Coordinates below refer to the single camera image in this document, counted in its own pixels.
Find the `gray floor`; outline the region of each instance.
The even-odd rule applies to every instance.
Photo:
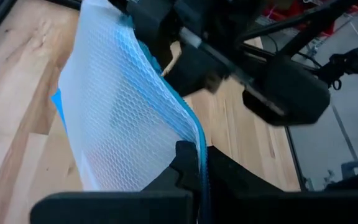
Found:
[[[318,49],[315,59],[319,63],[326,63],[334,53],[345,53],[358,47],[358,34],[352,25],[358,31],[358,18],[336,32]],[[272,37],[279,45],[283,45],[288,40],[288,37],[282,34],[273,34]],[[262,42],[266,49],[274,50],[275,47],[270,39],[264,37]],[[331,104],[337,109],[343,122],[354,148],[353,155],[332,106],[316,124],[290,128],[302,174],[309,180],[308,187],[314,190],[323,189],[330,181],[341,180],[341,164],[358,159],[358,75],[346,75],[341,80],[342,89],[331,91]]]

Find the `white mesh fabric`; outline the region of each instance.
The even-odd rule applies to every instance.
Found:
[[[192,112],[156,74],[126,21],[107,0],[83,1],[59,79],[85,190],[142,190],[171,163],[177,141],[196,143],[199,157],[205,148]]]

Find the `wooden tabletop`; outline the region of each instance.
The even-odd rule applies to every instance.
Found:
[[[27,223],[42,197],[81,190],[62,122],[50,101],[73,47],[78,12],[43,0],[18,0],[0,26],[0,223]],[[253,40],[261,47],[260,40]],[[299,190],[284,129],[242,104],[243,87],[186,100],[208,144],[283,190]]]

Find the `wood grain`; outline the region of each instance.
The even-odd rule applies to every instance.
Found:
[[[65,130],[50,95],[73,47],[78,12],[43,0],[18,0],[0,26],[0,223],[27,223],[49,194],[81,190]],[[259,39],[253,45],[261,47]],[[208,144],[283,190],[298,190],[282,128],[242,104],[243,87],[225,81],[215,95],[185,100]]]

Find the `light wood surface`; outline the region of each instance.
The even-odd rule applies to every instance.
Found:
[[[33,204],[81,182],[62,122],[50,101],[73,46],[78,12],[43,0],[18,0],[0,26],[0,223],[26,223]],[[254,45],[260,46],[259,40]],[[282,128],[242,104],[228,80],[215,95],[186,100],[208,144],[283,190],[298,190]]]

